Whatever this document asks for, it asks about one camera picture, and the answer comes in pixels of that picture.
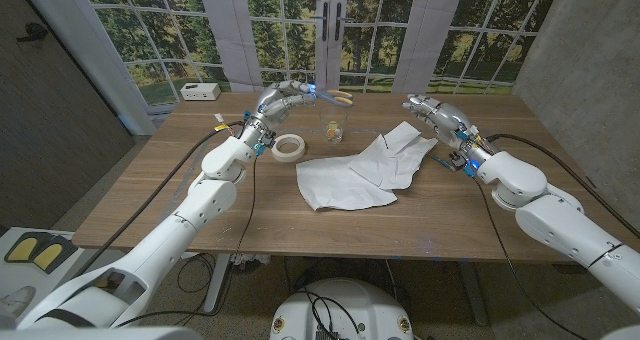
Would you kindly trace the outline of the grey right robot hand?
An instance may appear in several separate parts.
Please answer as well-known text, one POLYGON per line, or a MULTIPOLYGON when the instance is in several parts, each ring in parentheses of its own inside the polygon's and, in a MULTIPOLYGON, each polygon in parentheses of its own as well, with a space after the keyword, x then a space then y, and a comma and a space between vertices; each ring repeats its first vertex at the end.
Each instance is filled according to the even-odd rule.
POLYGON ((425 122, 437 138, 478 168, 497 153, 457 107, 425 95, 409 94, 402 107, 425 122))

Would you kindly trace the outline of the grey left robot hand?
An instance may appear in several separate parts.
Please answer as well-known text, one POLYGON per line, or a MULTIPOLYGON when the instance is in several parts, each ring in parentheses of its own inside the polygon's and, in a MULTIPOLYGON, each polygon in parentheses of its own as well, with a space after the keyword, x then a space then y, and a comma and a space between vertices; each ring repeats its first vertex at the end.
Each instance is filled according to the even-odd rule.
POLYGON ((314 101, 315 96, 307 83, 287 80, 271 84, 260 94, 240 140, 251 148, 257 144, 271 147, 276 137, 275 129, 286 120, 290 110, 314 101))

